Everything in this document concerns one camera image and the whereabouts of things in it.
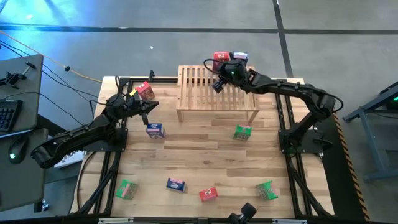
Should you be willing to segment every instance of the wooden tabletop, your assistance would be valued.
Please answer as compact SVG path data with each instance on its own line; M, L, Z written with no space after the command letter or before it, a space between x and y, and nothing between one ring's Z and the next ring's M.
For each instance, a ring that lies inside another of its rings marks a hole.
M303 83L296 78L288 81ZM132 200L114 197L112 216L227 218L231 212L240 213L246 202L257 208L255 218L294 216L285 158L277 138L279 119L274 94L259 95L260 112L252 122L252 135L247 142L241 142L232 140L232 136L237 124L246 124L246 114L193 111L179 123L175 110L177 84L151 85L160 104L148 119L150 123L164 124L167 137L150 139L140 116L127 120L127 148L122 153L116 185L126 179L139 187ZM115 93L114 77L104 77L99 101L104 103ZM308 112L300 99L292 98L292 106L296 121ZM103 106L98 105L96 116L102 110ZM81 204L98 185L103 157L104 153L98 152L86 167L80 185ZM323 207L333 213L321 160L311 154L302 157L309 189ZM182 194L167 190L168 177L184 180L187 191ZM279 198L262 200L256 185L270 180ZM202 203L199 191L213 186L219 197ZM108 187L104 192L101 211L106 204ZM301 190L298 195L304 212ZM71 212L76 208L75 193Z

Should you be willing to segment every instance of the blue box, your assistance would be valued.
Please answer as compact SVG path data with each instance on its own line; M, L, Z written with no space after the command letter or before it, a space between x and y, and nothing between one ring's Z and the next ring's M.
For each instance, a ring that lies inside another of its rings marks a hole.
M165 139L166 132L162 124L148 124L147 133L151 139Z
M178 192L184 192L185 190L185 182L182 180L177 180L173 178L167 179L166 188L170 190L176 190Z

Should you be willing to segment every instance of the computer mouse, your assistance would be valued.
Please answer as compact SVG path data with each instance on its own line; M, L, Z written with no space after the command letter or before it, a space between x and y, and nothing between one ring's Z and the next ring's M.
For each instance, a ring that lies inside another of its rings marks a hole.
M26 134L22 134L10 144L10 148L8 149L8 159L11 163L18 164L24 160L28 139L29 138Z

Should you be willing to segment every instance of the desk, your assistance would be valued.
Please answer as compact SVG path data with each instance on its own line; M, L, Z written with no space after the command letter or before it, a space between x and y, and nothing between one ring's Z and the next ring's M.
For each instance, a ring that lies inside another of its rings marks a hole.
M22 73L27 68L26 61L34 64L36 69L30 69L26 73L25 80L18 80L16 86L19 89L14 89L9 86L0 86L0 98L4 98L9 95L25 93L25 92L37 92L40 93L40 83L42 80L42 55L32 55L24 58L14 58L9 60L0 61L0 77L5 77L6 72L10 73ZM21 94L8 98L10 100L22 100L22 109L19 113L18 119L11 132L0 131L0 137L8 134L19 133L23 131L46 128L50 135L62 133L65 130L60 126L54 124L48 119L38 114L39 110L39 95L35 93Z
M17 136L0 139L0 212L37 202L41 205L45 171L30 158L30 153L47 140L48 131L39 129L29 135L25 159L19 164L11 164L8 159L9 145Z
M303 83L302 79L288 81ZM112 216L226 218L231 212L240 213L246 202L257 208L256 218L294 216L285 157L280 153L277 138L279 119L274 94L259 95L260 112L252 122L252 136L248 142L240 142L232 140L232 136L237 124L247 122L246 114L193 111L180 123L175 112L177 84L151 85L160 104L148 119L150 123L163 123L167 138L150 139L140 116L127 120L128 142L116 184L126 179L138 183L139 188L133 200L114 198ZM104 103L115 93L114 77L104 77L99 101ZM297 121L308 112L300 99L292 98L292 106ZM98 105L95 115L103 108ZM98 185L103 157L104 153L98 152L86 167L80 185L82 204ZM302 157L309 189L333 213L321 161L310 154ZM187 192L165 189L168 177L184 180ZM268 180L273 180L278 199L265 201L258 197L255 186ZM212 186L217 188L219 197L202 203L199 191ZM106 204L107 193L105 188L100 211ZM298 195L300 208L305 211L300 190ZM75 192L71 212L76 210Z

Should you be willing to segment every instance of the red box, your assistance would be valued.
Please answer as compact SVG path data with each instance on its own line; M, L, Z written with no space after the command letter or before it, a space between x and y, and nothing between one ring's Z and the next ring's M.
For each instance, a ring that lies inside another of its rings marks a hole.
M216 187L210 187L209 189L201 190L199 191L199 195L202 202L213 200L218 197Z
M229 53L228 52L214 52L213 59L222 61L222 62L229 62ZM213 71L218 71L222 66L219 62L213 62Z
M139 87L136 87L136 90L143 100L151 100L155 98L155 93L152 91L152 87L147 82L144 82Z

